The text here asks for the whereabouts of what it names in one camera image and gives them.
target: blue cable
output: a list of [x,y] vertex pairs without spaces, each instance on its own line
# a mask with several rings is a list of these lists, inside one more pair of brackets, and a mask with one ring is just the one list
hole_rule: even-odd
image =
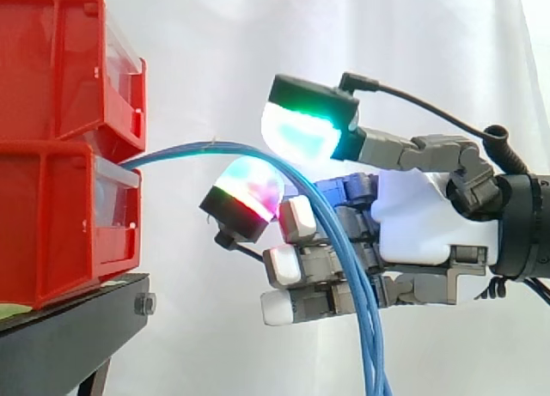
[[338,255],[350,285],[361,338],[365,392],[368,396],[391,396],[392,392],[384,372],[382,323],[372,287],[333,208],[317,187],[295,168],[278,157],[254,147],[229,142],[198,142],[177,145],[127,161],[121,165],[124,168],[133,169],[156,161],[203,154],[249,155],[265,160],[286,175],[292,184],[309,198],[315,215],[333,243],[334,251]]

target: red storage bin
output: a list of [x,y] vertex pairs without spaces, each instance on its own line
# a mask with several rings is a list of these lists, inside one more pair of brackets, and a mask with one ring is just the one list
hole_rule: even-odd
[[0,142],[0,303],[41,308],[138,266],[140,180],[86,143]]
[[144,151],[144,61],[104,0],[0,0],[0,140],[77,140],[120,162]]

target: robotic hand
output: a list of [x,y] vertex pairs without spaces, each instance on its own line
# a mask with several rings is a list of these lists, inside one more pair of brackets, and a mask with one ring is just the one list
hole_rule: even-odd
[[[352,96],[356,89],[397,95],[483,138],[487,154],[504,174],[495,176],[478,146],[464,137],[408,140],[359,127],[358,101]],[[406,93],[352,74],[344,74],[338,88],[277,76],[269,101],[264,123],[274,107],[279,114],[281,109],[301,110],[299,117],[289,118],[291,124],[262,125],[267,143],[279,154],[311,161],[311,154],[328,153],[381,169],[377,176],[352,174],[316,183],[353,243],[379,308],[504,296],[507,280],[524,282],[550,301],[546,288],[532,278],[550,277],[550,240],[544,237],[550,231],[550,176],[528,174],[502,127],[476,131]],[[313,122],[312,114],[331,124],[310,125],[318,135],[313,139],[301,128]],[[335,138],[332,147],[327,146],[330,139],[319,139],[325,132]],[[297,137],[302,149],[288,139],[281,146],[283,136]],[[261,297],[265,323],[280,326],[353,313],[338,257],[308,199],[285,196],[278,211],[285,244],[263,253],[275,288]],[[223,217],[218,220],[219,244],[235,248],[235,241],[257,240],[259,232],[250,238],[232,230],[243,215],[232,210],[227,218],[208,196],[201,206]]]

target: white backdrop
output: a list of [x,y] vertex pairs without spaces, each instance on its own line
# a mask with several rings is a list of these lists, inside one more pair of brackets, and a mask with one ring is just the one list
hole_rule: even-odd
[[[277,72],[335,84],[355,70],[478,126],[509,127],[531,168],[550,137],[520,0],[107,0],[148,62],[148,150],[218,139],[265,147],[260,115]],[[456,133],[382,95],[362,125]],[[230,159],[144,168],[144,245],[157,313],[113,359],[108,396],[361,395],[353,317],[262,325],[260,265],[217,247],[198,204]],[[311,178],[356,166],[331,161]],[[278,242],[274,229],[262,246]],[[505,301],[384,310],[396,395],[546,395],[550,309],[522,286]]]

